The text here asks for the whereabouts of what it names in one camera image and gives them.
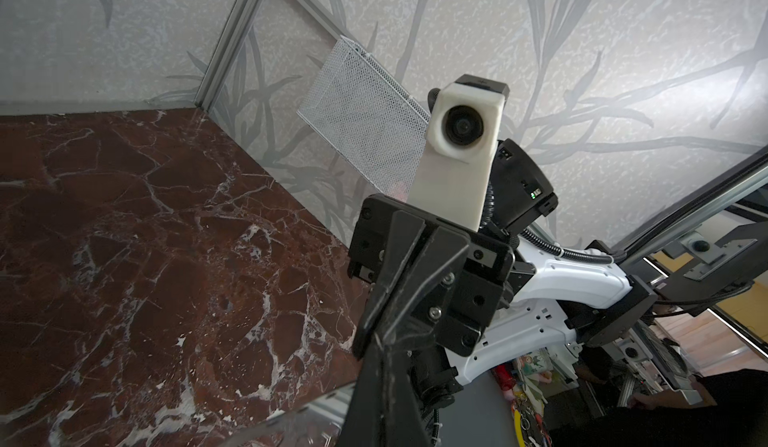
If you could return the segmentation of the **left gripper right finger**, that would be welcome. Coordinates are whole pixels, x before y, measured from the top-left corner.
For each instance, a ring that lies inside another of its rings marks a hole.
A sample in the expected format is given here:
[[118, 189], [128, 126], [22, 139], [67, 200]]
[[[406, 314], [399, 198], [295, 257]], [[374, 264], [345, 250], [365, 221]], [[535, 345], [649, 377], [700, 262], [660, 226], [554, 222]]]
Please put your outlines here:
[[409, 376], [410, 358], [404, 350], [385, 344], [383, 366], [383, 445], [430, 446]]

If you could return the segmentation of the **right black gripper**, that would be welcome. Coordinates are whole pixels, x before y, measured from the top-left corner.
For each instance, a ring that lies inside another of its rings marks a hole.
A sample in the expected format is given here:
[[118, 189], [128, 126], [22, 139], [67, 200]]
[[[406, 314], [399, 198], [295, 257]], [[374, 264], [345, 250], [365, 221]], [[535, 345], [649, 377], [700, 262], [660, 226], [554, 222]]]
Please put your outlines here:
[[348, 274], [372, 290], [352, 343], [383, 349], [440, 345], [469, 354], [504, 299], [513, 250], [501, 241], [384, 194], [367, 197], [349, 246]]

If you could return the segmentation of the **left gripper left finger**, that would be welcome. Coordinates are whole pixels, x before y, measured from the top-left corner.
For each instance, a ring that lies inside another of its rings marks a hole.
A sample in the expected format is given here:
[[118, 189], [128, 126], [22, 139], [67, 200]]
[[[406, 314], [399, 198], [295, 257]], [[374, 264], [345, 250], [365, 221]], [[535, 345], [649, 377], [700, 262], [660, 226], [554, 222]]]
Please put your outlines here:
[[365, 352], [337, 446], [386, 445], [389, 367], [387, 348], [375, 340]]

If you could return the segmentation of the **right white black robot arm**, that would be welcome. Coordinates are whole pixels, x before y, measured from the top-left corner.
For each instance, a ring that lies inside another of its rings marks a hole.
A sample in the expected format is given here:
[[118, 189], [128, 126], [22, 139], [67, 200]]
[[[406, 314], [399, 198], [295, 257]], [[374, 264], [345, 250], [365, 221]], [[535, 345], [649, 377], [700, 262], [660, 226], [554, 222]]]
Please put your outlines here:
[[599, 244], [575, 251], [536, 236], [531, 224], [556, 204], [546, 176], [512, 140], [495, 153], [478, 231], [383, 194], [366, 198], [348, 273], [373, 290], [354, 355], [364, 356], [394, 314], [414, 397], [429, 409], [518, 357], [599, 347], [626, 332], [655, 294]]

